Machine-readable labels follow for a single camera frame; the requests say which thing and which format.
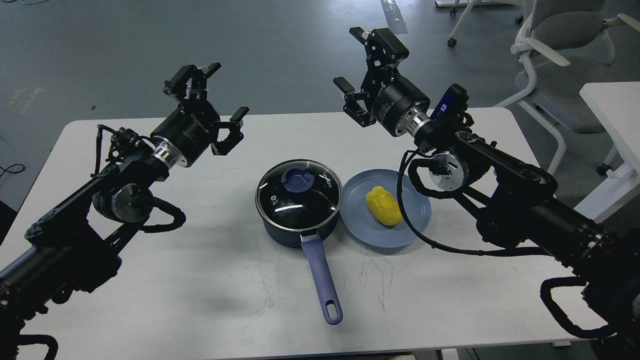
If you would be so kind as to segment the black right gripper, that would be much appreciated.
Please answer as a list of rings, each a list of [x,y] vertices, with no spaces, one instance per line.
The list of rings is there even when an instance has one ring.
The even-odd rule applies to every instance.
[[[370,94],[356,92],[344,77],[335,77],[333,84],[343,94],[343,111],[362,128],[377,121],[393,137],[405,134],[407,121],[403,116],[407,111],[418,107],[424,112],[431,104],[431,100],[411,80],[397,75],[399,64],[409,57],[410,51],[386,27],[370,31],[351,27],[349,33],[365,47],[366,79],[372,84],[390,84],[378,93],[370,113],[359,103],[370,98]]]

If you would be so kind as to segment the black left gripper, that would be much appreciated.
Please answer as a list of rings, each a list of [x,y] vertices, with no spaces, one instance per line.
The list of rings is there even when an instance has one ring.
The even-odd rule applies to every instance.
[[[221,121],[211,104],[195,104],[208,102],[208,79],[221,68],[221,63],[204,67],[188,64],[164,81],[163,93],[180,105],[151,132],[155,146],[151,155],[168,168],[190,167],[206,150],[224,157],[244,139],[243,119],[249,107],[242,106],[229,121]],[[228,134],[219,140],[221,130]]]

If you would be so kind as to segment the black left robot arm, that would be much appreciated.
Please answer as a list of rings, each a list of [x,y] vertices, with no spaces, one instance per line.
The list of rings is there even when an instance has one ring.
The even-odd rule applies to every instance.
[[[1,278],[1,358],[14,360],[19,347],[43,345],[53,360],[51,335],[23,334],[26,322],[66,303],[73,292],[91,293],[117,275],[120,252],[140,231],[180,228],[185,213],[150,191],[174,166],[190,167],[205,152],[227,155],[243,139],[240,107],[222,121],[208,101],[207,82],[220,63],[183,66],[163,92],[176,109],[150,136],[132,129],[98,126],[96,160],[89,182],[35,221],[25,233],[30,248],[5,267]]]

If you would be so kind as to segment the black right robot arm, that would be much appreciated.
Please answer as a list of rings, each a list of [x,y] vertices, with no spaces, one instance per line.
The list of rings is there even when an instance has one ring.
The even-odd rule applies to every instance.
[[[366,74],[359,89],[345,78],[343,111],[361,127],[379,123],[414,139],[397,173],[400,214],[411,231],[434,249],[471,256],[551,256],[572,276],[545,280],[540,297],[570,335],[598,340],[599,353],[639,358],[639,230],[620,236],[555,198],[558,183],[547,171],[509,155],[471,130],[466,89],[452,84],[427,114],[429,98],[398,64],[409,50],[389,28],[350,34],[365,48]],[[419,194],[453,199],[474,219],[485,242],[497,250],[460,249],[438,243],[411,224],[403,205],[403,178]]]

